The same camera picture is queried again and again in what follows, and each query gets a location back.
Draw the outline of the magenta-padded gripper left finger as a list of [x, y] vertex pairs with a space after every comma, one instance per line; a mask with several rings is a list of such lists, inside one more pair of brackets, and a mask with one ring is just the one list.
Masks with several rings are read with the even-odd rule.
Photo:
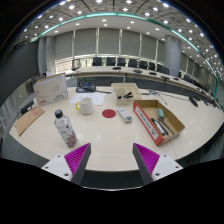
[[87, 143], [66, 155], [55, 156], [42, 169], [80, 185], [90, 154], [91, 144]]

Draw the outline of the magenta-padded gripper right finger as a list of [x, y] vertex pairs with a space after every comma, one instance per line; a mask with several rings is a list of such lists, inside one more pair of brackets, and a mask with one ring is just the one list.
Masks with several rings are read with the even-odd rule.
[[159, 155], [137, 143], [133, 144], [132, 153], [137, 162], [144, 185], [182, 169], [182, 166], [167, 154]]

